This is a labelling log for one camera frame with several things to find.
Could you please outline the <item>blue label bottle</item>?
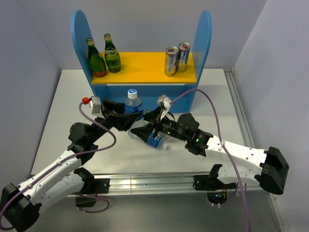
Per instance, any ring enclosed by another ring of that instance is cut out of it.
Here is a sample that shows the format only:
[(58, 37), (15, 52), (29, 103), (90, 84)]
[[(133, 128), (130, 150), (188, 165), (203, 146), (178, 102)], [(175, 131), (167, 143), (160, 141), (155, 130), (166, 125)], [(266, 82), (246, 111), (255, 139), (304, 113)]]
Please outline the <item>blue label bottle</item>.
[(140, 116), (136, 119), (131, 128), (128, 130), (128, 135), (130, 138), (138, 139), (138, 137), (131, 132), (131, 129), (144, 126), (144, 119), (142, 101), (138, 97), (138, 92), (136, 89), (129, 89), (127, 92), (127, 99), (125, 101), (125, 113), (140, 113)]
[(168, 149), (168, 144), (164, 142), (163, 138), (159, 135), (155, 136), (152, 132), (147, 142), (144, 142), (142, 139), (140, 139), (138, 136), (134, 135), (131, 131), (128, 132), (128, 135), (130, 138), (135, 139), (143, 144), (148, 145), (149, 147), (155, 148), (155, 149)]

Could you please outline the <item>silver can front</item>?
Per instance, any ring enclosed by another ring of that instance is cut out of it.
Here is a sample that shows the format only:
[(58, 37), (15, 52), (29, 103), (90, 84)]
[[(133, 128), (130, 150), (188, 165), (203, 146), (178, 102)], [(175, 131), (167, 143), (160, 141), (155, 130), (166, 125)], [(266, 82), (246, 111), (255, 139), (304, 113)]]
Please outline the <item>silver can front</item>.
[(166, 76), (173, 76), (176, 72), (176, 63), (178, 60), (178, 48), (169, 46), (166, 48), (164, 73)]

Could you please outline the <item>silver can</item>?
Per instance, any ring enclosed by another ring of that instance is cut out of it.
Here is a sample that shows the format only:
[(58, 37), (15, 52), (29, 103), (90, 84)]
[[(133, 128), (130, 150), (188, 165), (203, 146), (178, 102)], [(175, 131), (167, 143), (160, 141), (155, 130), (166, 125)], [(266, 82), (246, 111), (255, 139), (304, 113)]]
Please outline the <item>silver can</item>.
[(166, 76), (173, 76), (176, 72), (176, 63), (178, 60), (178, 48), (169, 46), (166, 48), (164, 73)]
[(187, 67), (187, 62), (190, 53), (190, 44), (186, 42), (179, 43), (178, 46), (178, 60), (176, 65), (176, 71), (184, 72)]

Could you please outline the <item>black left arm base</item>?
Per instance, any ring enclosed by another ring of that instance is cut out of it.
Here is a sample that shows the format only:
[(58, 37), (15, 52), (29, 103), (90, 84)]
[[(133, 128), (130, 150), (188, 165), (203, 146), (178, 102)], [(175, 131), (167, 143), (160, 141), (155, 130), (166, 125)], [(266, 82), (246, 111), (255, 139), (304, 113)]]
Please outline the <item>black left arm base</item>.
[[(75, 195), (75, 205), (78, 210), (84, 211), (86, 213), (98, 213), (107, 210), (110, 206), (110, 202), (99, 194), (109, 193), (110, 179), (109, 178), (94, 178), (91, 180), (86, 180), (84, 186), (81, 190), (74, 192)], [(88, 210), (92, 208), (98, 201), (103, 201), (107, 205), (102, 210)]]

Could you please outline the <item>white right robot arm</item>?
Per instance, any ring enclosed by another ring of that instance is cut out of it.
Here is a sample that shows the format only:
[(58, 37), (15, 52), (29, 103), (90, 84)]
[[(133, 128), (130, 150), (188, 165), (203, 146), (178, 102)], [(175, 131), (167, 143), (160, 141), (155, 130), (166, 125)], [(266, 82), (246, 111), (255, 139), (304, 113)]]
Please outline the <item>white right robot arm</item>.
[(289, 171), (289, 164), (278, 148), (256, 149), (220, 140), (219, 137), (199, 129), (199, 123), (191, 113), (182, 114), (178, 120), (161, 117), (149, 112), (144, 119), (153, 124), (155, 132), (165, 133), (186, 142), (185, 148), (194, 155), (229, 160), (237, 167), (228, 170), (217, 166), (209, 176), (213, 188), (223, 184), (243, 183), (259, 186), (272, 194), (282, 195)]

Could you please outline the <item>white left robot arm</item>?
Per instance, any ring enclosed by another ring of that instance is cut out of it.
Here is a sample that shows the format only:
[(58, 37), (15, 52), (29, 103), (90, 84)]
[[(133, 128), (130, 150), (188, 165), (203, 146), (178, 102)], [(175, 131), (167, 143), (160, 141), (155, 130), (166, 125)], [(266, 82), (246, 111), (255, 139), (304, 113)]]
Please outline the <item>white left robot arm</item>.
[(94, 180), (87, 176), (73, 174), (69, 178), (71, 184), (61, 183), (61, 180), (100, 151), (94, 143), (101, 136), (109, 133), (113, 138), (116, 137), (111, 132), (112, 127), (126, 131), (142, 115), (141, 112), (124, 114), (122, 103), (111, 102), (111, 107), (119, 110), (119, 113), (112, 114), (108, 120), (103, 117), (93, 120), (80, 108), (80, 113), (91, 121), (92, 125), (75, 123), (70, 132), (72, 143), (62, 155), (32, 178), (16, 186), (10, 183), (2, 190), (0, 216), (9, 221), (10, 230), (16, 229), (18, 232), (27, 230), (52, 201), (60, 200), (73, 192), (92, 191)]

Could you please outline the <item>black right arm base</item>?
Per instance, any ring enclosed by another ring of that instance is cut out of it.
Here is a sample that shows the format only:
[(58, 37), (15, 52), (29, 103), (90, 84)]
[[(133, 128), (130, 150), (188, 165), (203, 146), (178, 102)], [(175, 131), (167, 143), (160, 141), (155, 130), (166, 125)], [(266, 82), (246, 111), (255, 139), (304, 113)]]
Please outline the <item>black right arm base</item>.
[(222, 164), (215, 164), (209, 174), (194, 175), (193, 189), (197, 191), (210, 191), (207, 193), (207, 199), (212, 206), (220, 207), (228, 201), (228, 190), (233, 189), (232, 198), (236, 196), (238, 190), (237, 183), (224, 184), (218, 179), (219, 170)]

